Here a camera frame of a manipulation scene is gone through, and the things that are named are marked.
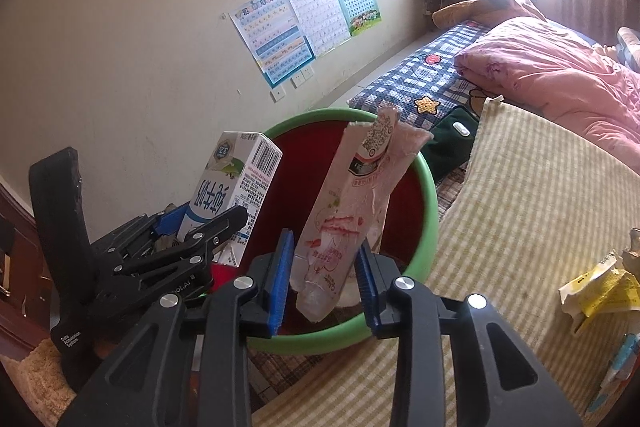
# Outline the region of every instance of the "yellow star patch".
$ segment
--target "yellow star patch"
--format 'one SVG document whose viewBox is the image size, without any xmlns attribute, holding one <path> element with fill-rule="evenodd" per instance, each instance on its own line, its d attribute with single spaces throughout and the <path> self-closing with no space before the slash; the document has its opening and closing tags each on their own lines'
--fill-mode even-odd
<svg viewBox="0 0 640 427">
<path fill-rule="evenodd" d="M 418 113 L 428 113 L 435 115 L 438 112 L 438 106 L 440 103 L 437 100 L 430 99 L 427 95 L 421 99 L 414 100 L 415 107 L 418 108 Z"/>
</svg>

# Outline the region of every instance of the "yellow wrapper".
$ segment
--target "yellow wrapper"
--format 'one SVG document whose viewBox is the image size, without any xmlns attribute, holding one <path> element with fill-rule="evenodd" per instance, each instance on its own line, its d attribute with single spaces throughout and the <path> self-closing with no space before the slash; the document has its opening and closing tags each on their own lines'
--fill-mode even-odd
<svg viewBox="0 0 640 427">
<path fill-rule="evenodd" d="M 620 266 L 617 254 L 611 251 L 590 271 L 559 289 L 562 311 L 574 320 L 574 335 L 599 313 L 640 310 L 640 284 Z"/>
</svg>

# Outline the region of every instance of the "white wall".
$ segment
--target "white wall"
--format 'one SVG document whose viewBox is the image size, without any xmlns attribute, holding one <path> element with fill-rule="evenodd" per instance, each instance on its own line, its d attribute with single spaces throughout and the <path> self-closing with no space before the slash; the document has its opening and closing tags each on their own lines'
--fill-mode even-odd
<svg viewBox="0 0 640 427">
<path fill-rule="evenodd" d="M 274 104 L 221 18 L 245 1 L 0 0 L 0 176 L 28 201 L 29 165 L 75 147 L 95 239 L 188 200 L 223 130 L 302 112 L 422 23 L 417 0 L 378 0 L 382 22 Z"/>
</svg>

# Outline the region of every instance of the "white button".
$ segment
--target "white button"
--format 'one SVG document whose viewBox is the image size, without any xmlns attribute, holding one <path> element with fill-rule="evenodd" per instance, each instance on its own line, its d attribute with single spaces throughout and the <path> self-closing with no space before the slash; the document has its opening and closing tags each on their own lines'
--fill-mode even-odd
<svg viewBox="0 0 640 427">
<path fill-rule="evenodd" d="M 469 136 L 469 130 L 462 124 L 462 122 L 454 122 L 453 128 L 458 131 L 462 136 Z"/>
<path fill-rule="evenodd" d="M 473 308 L 477 310 L 481 310 L 486 306 L 486 299 L 479 293 L 472 293 L 466 298 L 466 301 L 469 303 L 469 306 L 473 306 Z"/>
</svg>

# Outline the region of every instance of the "pink blanket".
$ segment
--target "pink blanket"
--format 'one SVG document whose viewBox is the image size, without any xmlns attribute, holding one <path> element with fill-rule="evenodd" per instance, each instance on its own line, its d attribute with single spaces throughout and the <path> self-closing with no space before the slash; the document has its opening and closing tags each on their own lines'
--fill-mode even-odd
<svg viewBox="0 0 640 427">
<path fill-rule="evenodd" d="M 454 64 L 472 83 L 539 108 L 640 174 L 640 74 L 575 33 L 516 17 L 465 48 Z"/>
</svg>

